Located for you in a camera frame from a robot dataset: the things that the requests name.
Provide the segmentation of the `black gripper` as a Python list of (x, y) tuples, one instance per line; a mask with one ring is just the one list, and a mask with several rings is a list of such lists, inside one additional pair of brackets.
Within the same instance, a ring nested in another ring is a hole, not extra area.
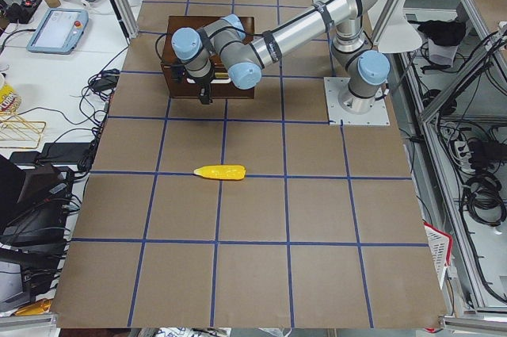
[(198, 98), (202, 105), (213, 103), (211, 82), (214, 79), (214, 67), (209, 59), (206, 59), (204, 63), (197, 62), (187, 65), (178, 60), (171, 65), (171, 72), (176, 79), (185, 76), (188, 82), (199, 85)]

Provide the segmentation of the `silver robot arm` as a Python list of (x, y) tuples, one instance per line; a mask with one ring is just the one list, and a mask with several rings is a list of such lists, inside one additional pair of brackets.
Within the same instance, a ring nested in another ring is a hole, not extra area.
[(187, 75), (200, 86), (200, 101), (212, 102), (211, 83), (215, 77), (212, 57), (218, 56), (232, 83), (240, 90), (254, 88), (265, 67), (278, 63), (317, 36), (336, 29), (332, 43), (334, 58), (355, 79), (352, 96), (374, 97), (377, 83), (362, 70), (360, 59), (368, 50), (362, 17), (378, 0), (318, 0), (298, 16), (264, 31), (245, 42), (246, 30), (239, 17), (230, 14), (199, 29), (180, 28), (171, 36), (175, 56)]

